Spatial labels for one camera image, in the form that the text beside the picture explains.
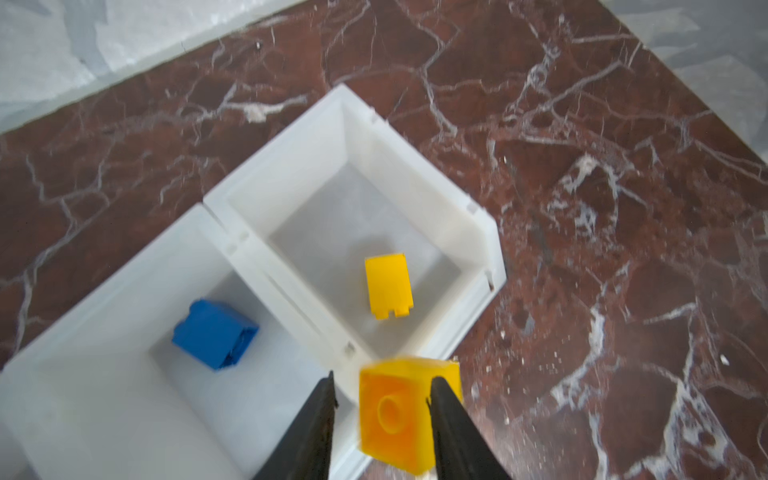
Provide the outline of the blue lego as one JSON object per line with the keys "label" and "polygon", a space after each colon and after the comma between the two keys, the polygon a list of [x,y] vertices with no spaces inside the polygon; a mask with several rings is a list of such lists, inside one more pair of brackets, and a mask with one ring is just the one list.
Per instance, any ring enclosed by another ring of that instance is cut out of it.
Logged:
{"label": "blue lego", "polygon": [[226,303],[199,299],[174,328],[172,343],[214,371],[236,365],[259,325]]}

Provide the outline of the yellow lego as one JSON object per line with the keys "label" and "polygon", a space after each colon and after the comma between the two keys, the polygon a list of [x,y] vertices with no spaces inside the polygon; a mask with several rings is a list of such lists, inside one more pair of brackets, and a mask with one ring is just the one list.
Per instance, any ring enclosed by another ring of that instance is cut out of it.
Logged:
{"label": "yellow lego", "polygon": [[460,366],[454,361],[402,357],[362,368],[360,450],[414,476],[434,468],[428,400],[436,377],[444,378],[457,397],[463,398]]}
{"label": "yellow lego", "polygon": [[365,272],[370,311],[377,320],[410,314],[414,299],[403,253],[366,258]]}

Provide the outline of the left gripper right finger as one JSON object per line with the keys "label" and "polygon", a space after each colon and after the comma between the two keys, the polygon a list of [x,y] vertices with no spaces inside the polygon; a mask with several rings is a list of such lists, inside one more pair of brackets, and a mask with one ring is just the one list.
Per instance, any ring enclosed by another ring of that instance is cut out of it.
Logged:
{"label": "left gripper right finger", "polygon": [[427,404],[438,479],[510,479],[445,378],[432,379]]}

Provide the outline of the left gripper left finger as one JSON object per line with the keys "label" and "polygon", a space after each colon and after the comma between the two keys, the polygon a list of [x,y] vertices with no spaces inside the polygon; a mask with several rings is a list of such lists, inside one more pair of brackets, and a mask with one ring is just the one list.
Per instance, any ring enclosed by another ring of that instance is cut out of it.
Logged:
{"label": "left gripper left finger", "polygon": [[330,372],[318,381],[254,479],[328,479],[337,408]]}

